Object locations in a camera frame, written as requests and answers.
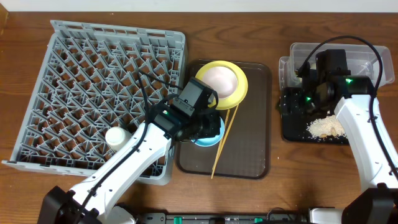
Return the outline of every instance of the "dark tray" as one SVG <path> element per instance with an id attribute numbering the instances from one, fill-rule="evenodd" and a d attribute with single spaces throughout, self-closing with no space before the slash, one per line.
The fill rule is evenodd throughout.
<path id="1" fill-rule="evenodd" d="M 187 75 L 194 77 L 202 66 L 212 60 L 196 60 L 188 66 Z M 270 168 L 271 71 L 256 63 L 233 62 L 248 78 L 248 93 L 239 104 L 229 131 L 215 175 L 244 179 L 261 179 Z M 226 110 L 221 111 L 225 119 Z M 177 145 L 175 163 L 189 174 L 211 175 L 218 144 L 200 147 L 191 142 Z"/>
<path id="2" fill-rule="evenodd" d="M 282 117 L 282 136 L 288 141 L 316 142 L 332 144 L 349 144 L 343 136 L 338 138 L 328 136 L 326 138 L 312 138 L 307 130 L 308 125 L 321 116 L 307 116 L 299 105 L 301 95 L 300 88 L 284 88 L 280 95 L 280 113 Z"/>

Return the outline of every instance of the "plastic dish rack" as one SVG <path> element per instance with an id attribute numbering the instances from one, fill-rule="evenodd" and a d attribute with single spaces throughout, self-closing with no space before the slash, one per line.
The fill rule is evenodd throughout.
<path id="1" fill-rule="evenodd" d="M 144 120 L 140 75 L 149 104 L 183 85 L 188 55 L 181 32 L 51 21 L 50 39 L 10 161 L 19 170 L 89 176 L 113 154 L 112 126 L 134 132 Z M 139 178 L 167 184 L 174 149 Z"/>

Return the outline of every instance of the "brown tray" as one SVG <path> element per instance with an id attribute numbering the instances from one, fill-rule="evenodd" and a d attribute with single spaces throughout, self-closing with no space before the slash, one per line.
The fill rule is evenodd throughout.
<path id="1" fill-rule="evenodd" d="M 188 65 L 188 77 L 194 77 L 202 66 L 212 60 L 196 60 Z M 264 178 L 270 169 L 271 88 L 268 67 L 257 63 L 233 62 L 248 78 L 249 89 L 239 104 L 229 131 L 215 175 L 244 179 Z M 221 112 L 225 119 L 226 111 Z M 189 174 L 211 175 L 218 144 L 200 147 L 191 142 L 177 144 L 175 163 Z"/>

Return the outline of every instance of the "yellow plate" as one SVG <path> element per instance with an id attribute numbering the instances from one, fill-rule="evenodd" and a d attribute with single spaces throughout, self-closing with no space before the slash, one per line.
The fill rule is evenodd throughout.
<path id="1" fill-rule="evenodd" d="M 203 80 L 203 76 L 205 75 L 207 70 L 214 68 L 214 67 L 229 68 L 236 75 L 236 79 L 238 81 L 236 90 L 229 97 L 219 99 L 218 106 L 216 109 L 227 110 L 227 109 L 233 108 L 236 105 L 238 105 L 240 102 L 242 102 L 242 100 L 246 96 L 246 93 L 248 92 L 248 79 L 246 78 L 246 75 L 241 70 L 241 68 L 239 68 L 234 63 L 226 62 L 226 61 L 214 61 L 214 62 L 210 62 L 210 63 L 206 64 L 201 69 L 199 69 L 199 71 L 195 77 L 199 80 Z M 216 100 L 214 100 L 210 106 L 213 106 L 215 104 L 216 104 Z"/>

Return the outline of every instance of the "chopsticks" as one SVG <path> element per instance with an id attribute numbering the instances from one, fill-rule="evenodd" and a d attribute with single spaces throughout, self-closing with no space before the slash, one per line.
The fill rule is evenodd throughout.
<path id="1" fill-rule="evenodd" d="M 232 123 L 234 122 L 236 112 L 238 111 L 238 107 L 239 107 L 239 105 L 236 105 L 234 114 L 232 115 L 231 121 L 229 122 L 228 129 L 226 130 L 225 135 L 221 138 L 220 143 L 218 144 L 216 160 L 214 161 L 213 170 L 211 171 L 211 178 L 213 178 L 213 176 L 214 176 L 214 172 L 215 172 L 216 167 L 217 167 L 218 159 L 220 158 L 221 152 L 223 151 L 226 138 L 228 137 L 229 130 L 231 129 Z M 226 124 L 228 122 L 229 112 L 230 112 L 230 109 L 228 109 L 228 111 L 226 112 L 226 118 L 225 118 L 224 126 L 226 126 Z"/>

